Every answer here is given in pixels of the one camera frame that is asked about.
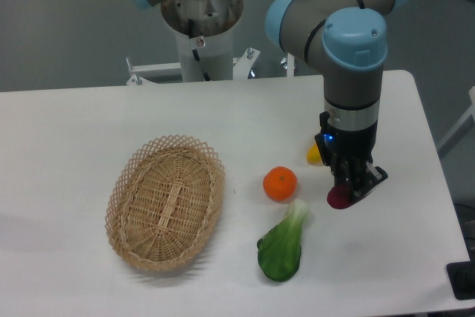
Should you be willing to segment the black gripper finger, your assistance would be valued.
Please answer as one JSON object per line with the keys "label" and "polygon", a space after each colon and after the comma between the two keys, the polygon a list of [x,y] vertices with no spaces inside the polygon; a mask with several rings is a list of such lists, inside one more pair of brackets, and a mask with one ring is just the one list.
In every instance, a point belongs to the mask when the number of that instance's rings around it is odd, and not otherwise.
{"label": "black gripper finger", "polygon": [[338,158],[335,167],[335,188],[337,197],[341,200],[355,200],[356,173],[353,162],[344,158]]}
{"label": "black gripper finger", "polygon": [[377,185],[388,178],[387,172],[380,166],[374,166],[370,161],[366,161],[361,169],[356,172],[352,183],[352,203],[357,203],[364,199],[374,190]]}

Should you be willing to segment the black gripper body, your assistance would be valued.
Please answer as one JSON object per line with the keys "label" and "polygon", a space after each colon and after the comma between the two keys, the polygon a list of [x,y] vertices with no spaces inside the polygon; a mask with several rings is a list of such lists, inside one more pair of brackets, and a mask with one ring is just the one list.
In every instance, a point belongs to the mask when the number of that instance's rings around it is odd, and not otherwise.
{"label": "black gripper body", "polygon": [[330,113],[324,111],[319,115],[321,131],[315,136],[324,165],[330,167],[334,177],[338,158],[353,162],[355,173],[366,161],[373,163],[372,150],[376,143],[378,121],[371,126],[357,131],[347,131],[330,124]]}

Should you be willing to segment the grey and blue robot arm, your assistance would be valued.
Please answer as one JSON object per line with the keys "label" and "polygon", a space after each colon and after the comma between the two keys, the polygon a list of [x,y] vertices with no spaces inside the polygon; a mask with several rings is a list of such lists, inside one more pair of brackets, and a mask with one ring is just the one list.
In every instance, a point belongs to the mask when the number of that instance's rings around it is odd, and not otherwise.
{"label": "grey and blue robot arm", "polygon": [[[324,110],[315,141],[334,177],[327,201],[346,209],[387,178],[375,166],[381,83],[387,56],[384,17],[408,0],[275,0],[265,17],[268,39],[324,78]],[[134,0],[160,6],[182,41],[187,82],[230,79],[232,56],[211,45],[239,21],[242,0]]]}

